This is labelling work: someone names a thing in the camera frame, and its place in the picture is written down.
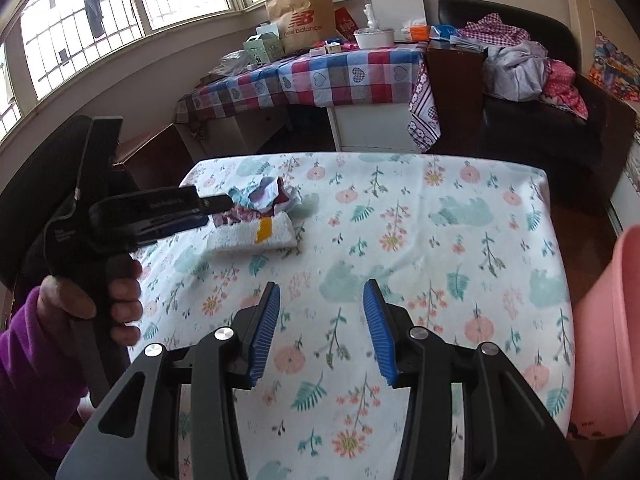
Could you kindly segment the purple sleeve forearm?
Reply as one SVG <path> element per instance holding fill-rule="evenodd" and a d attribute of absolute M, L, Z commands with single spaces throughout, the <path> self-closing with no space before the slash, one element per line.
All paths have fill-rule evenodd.
<path fill-rule="evenodd" d="M 76 413 L 88 388 L 76 359 L 39 323 L 35 287 L 1 334 L 1 411 L 30 448 L 60 460 L 70 446 L 54 434 Z"/>

